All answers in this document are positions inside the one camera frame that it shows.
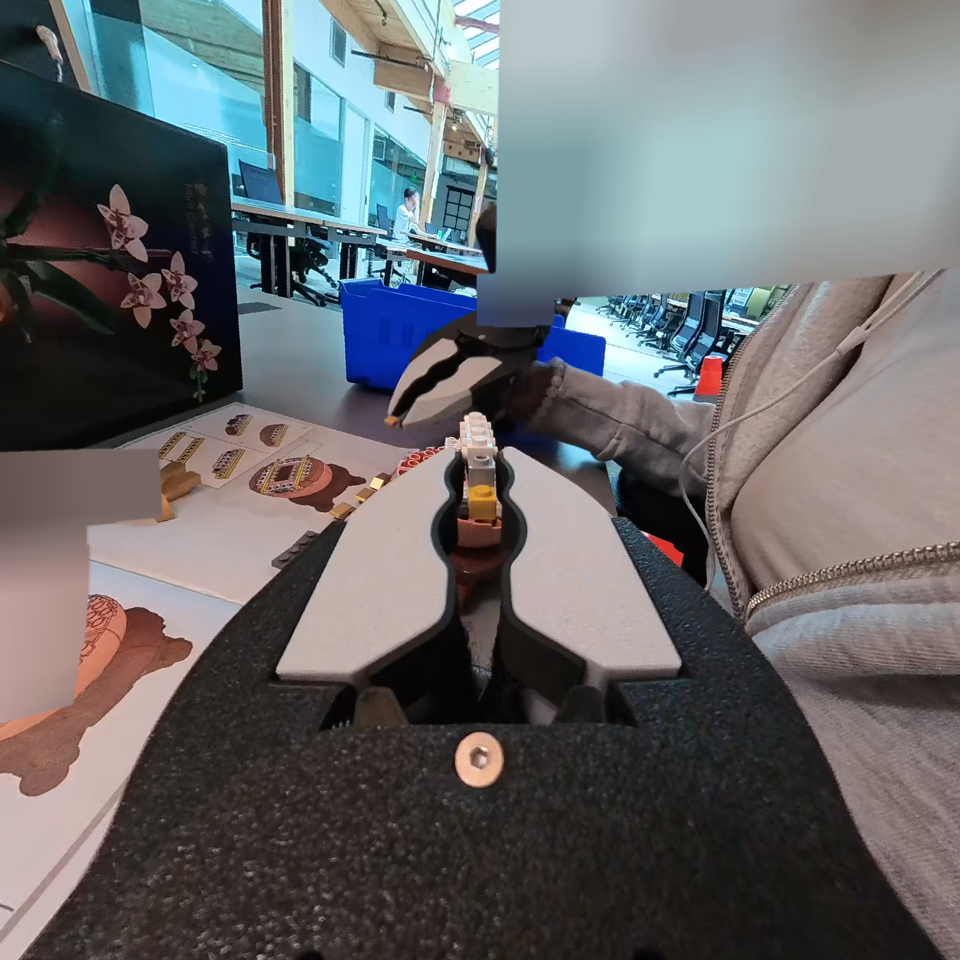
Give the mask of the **person's right hand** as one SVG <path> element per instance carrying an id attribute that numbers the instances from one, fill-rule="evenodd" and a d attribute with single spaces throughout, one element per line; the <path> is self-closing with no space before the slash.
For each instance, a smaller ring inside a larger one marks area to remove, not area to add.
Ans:
<path id="1" fill-rule="evenodd" d="M 547 399 L 555 373 L 554 366 L 535 362 L 513 379 L 498 414 L 505 428 L 520 430 L 531 423 Z"/>

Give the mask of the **row of black office chairs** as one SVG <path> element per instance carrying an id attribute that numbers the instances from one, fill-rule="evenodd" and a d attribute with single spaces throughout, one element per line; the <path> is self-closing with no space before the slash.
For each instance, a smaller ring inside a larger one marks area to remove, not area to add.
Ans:
<path id="1" fill-rule="evenodd" d="M 671 396 L 691 394 L 703 362 L 717 356 L 726 364 L 742 341 L 780 304 L 788 286 L 748 287 L 688 294 L 610 296 L 598 309 L 640 346 L 672 360 L 653 372 L 680 374 L 686 385 Z"/>

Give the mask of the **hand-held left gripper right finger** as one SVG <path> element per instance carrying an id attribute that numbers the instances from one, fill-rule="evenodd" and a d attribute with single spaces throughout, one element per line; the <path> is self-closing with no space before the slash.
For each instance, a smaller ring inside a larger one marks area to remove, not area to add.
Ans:
<path id="1" fill-rule="evenodd" d="M 497 653 L 510 676 L 554 708 L 578 686 L 676 678 L 680 655 L 610 513 L 514 447 L 500 468 Z"/>

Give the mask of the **gold curved brick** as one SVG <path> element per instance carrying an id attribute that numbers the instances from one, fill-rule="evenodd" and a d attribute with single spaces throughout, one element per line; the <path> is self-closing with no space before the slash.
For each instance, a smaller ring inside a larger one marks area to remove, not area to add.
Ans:
<path id="1" fill-rule="evenodd" d="M 166 522 L 175 518 L 172 502 L 185 497 L 194 488 L 202 484 L 201 474 L 188 470 L 181 462 L 168 462 L 160 469 L 161 515 L 157 522 Z"/>

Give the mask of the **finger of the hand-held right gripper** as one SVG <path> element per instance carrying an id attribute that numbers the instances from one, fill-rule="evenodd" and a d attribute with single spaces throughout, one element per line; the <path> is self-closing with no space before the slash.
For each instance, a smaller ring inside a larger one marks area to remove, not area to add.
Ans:
<path id="1" fill-rule="evenodd" d="M 442 338 L 416 354 L 390 398 L 386 426 L 413 429 L 451 422 L 473 408 L 473 380 L 464 365 L 477 355 L 470 338 Z"/>
<path id="2" fill-rule="evenodd" d="M 505 361 L 438 361 L 429 368 L 433 385 L 425 393 L 426 423 L 451 422 L 472 412 L 489 413 L 514 373 Z"/>

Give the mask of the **black flower print box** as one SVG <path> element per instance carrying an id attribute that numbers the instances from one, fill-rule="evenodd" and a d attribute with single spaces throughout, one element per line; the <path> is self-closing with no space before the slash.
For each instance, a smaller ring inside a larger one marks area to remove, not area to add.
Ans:
<path id="1" fill-rule="evenodd" d="M 2 450 L 86 448 L 242 388 L 228 162 L 2 65 Z"/>

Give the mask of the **blue plastic bin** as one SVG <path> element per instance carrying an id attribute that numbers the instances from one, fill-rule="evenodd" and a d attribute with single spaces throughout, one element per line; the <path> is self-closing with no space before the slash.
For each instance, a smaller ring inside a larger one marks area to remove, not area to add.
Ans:
<path id="1" fill-rule="evenodd" d="M 341 282 L 345 378 L 394 390 L 416 348 L 432 332 L 474 311 L 475 295 L 379 278 Z"/>

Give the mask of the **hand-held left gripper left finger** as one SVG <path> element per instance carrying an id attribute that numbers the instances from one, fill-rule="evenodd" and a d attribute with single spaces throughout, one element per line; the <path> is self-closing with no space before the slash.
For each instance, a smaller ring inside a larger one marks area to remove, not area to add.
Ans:
<path id="1" fill-rule="evenodd" d="M 470 678 L 449 557 L 463 480 L 461 454 L 444 449 L 354 511 L 278 662 L 279 678 L 399 689 Z"/>

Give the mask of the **white instruction booklet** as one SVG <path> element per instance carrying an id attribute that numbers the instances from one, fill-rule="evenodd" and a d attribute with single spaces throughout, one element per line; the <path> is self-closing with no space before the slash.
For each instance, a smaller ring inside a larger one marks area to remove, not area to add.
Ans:
<path id="1" fill-rule="evenodd" d="M 169 700 L 226 625 L 278 574 L 274 559 L 359 510 L 347 560 L 307 608 L 318 659 L 284 679 L 364 682 L 445 612 L 426 495 L 385 486 L 406 451 L 230 404 L 132 444 L 201 483 L 174 518 L 95 526 L 76 695 L 2 724 L 2 958 L 15 958 L 86 868 Z"/>

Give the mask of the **small gold bricks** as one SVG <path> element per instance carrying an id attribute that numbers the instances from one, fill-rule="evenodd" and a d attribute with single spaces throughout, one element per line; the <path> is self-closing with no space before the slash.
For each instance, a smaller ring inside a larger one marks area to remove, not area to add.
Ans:
<path id="1" fill-rule="evenodd" d="M 337 521 L 345 521 L 360 505 L 372 498 L 377 492 L 391 482 L 393 475 L 381 472 L 374 475 L 366 484 L 356 490 L 348 490 L 350 494 L 345 500 L 336 502 L 328 511 Z"/>

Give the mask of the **black mesh chair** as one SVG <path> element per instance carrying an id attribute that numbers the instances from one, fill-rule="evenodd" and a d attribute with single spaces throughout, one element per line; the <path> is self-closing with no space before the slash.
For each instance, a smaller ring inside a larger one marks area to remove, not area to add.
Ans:
<path id="1" fill-rule="evenodd" d="M 701 524 L 705 520 L 705 498 L 697 490 L 689 495 L 690 507 L 676 485 L 657 474 L 647 478 L 634 465 L 635 458 L 619 454 L 608 461 L 617 464 L 616 479 L 611 479 L 618 514 L 638 529 L 674 546 L 682 555 L 681 568 L 701 587 L 708 582 L 710 542 Z"/>

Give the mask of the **background office desks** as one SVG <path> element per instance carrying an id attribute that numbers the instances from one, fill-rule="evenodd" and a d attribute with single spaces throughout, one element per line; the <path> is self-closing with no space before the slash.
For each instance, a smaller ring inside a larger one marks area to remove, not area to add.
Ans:
<path id="1" fill-rule="evenodd" d="M 477 277 L 488 273 L 479 250 L 434 235 L 415 236 L 408 242 L 394 240 L 378 227 L 249 198 L 232 198 L 230 208 L 234 233 L 253 237 L 259 244 L 260 287 L 267 294 L 291 298 L 299 291 L 316 306 L 339 305 L 340 285 L 356 278 L 363 250 L 385 259 L 382 281 L 387 286 L 394 266 L 404 261 L 415 264 L 416 283 L 423 283 L 426 267 L 467 286 L 474 286 Z M 297 264 L 291 261 L 294 251 L 309 258 L 309 269 L 320 273 L 335 294 L 319 294 L 304 285 Z"/>

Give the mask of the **small brick assembly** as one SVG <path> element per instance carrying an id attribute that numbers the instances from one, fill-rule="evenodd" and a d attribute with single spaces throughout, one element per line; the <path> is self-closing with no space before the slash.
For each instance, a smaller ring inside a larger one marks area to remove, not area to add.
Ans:
<path id="1" fill-rule="evenodd" d="M 461 420 L 459 431 L 457 437 L 448 437 L 445 441 L 448 450 L 461 455 L 464 470 L 458 546 L 464 550 L 498 547 L 502 524 L 494 429 L 486 415 L 470 412 Z"/>

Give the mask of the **small dark brick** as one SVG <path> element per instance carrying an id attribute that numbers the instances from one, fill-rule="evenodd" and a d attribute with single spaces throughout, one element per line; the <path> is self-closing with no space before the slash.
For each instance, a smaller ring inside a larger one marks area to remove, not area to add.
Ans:
<path id="1" fill-rule="evenodd" d="M 311 546 L 319 537 L 315 531 L 307 531 L 296 539 L 296 541 L 284 551 L 275 556 L 270 565 L 276 570 L 284 570 L 291 565 L 295 559 L 301 557 L 306 549 Z"/>

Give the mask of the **white gooseneck microphone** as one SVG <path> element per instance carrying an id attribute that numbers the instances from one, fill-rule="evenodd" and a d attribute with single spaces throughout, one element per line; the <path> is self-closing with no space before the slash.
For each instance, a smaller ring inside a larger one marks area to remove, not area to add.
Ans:
<path id="1" fill-rule="evenodd" d="M 62 84 L 66 79 L 66 55 L 59 33 L 42 24 L 37 24 L 34 32 L 54 65 L 55 81 Z"/>

